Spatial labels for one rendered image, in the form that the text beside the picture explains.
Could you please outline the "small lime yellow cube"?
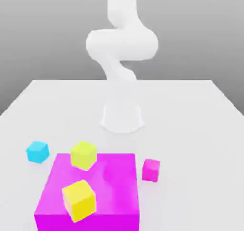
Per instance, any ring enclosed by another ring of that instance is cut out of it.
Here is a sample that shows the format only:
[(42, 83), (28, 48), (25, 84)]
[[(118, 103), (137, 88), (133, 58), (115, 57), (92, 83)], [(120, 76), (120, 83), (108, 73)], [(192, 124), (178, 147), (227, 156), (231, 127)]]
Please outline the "small lime yellow cube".
[(97, 161), (95, 145), (80, 141), (71, 149), (71, 164), (74, 167), (88, 171)]

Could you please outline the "small magenta cube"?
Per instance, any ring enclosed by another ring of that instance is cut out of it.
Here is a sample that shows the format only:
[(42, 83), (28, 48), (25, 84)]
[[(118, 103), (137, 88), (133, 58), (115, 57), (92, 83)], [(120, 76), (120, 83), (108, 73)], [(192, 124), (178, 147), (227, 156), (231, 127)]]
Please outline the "small magenta cube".
[(157, 182), (159, 177), (160, 161), (145, 159), (142, 168), (142, 179), (145, 181)]

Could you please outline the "small cyan cube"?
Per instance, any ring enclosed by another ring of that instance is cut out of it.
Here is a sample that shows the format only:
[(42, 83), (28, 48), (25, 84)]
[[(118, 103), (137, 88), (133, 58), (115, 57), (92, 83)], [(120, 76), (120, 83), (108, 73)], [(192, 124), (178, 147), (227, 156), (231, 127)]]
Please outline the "small cyan cube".
[(47, 143), (34, 141), (27, 149), (27, 159), (30, 162), (42, 164), (49, 157), (49, 147)]

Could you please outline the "large magenta box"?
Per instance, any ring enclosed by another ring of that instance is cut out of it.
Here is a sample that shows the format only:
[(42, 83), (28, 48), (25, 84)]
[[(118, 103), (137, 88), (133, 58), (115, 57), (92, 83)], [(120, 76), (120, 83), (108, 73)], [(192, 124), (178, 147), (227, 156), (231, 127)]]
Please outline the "large magenta box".
[[(97, 211), (74, 223), (63, 203), (62, 188), (85, 179), (96, 194)], [(139, 231), (140, 209), (133, 153), (99, 153), (83, 171), (58, 153), (34, 213), (38, 231)]]

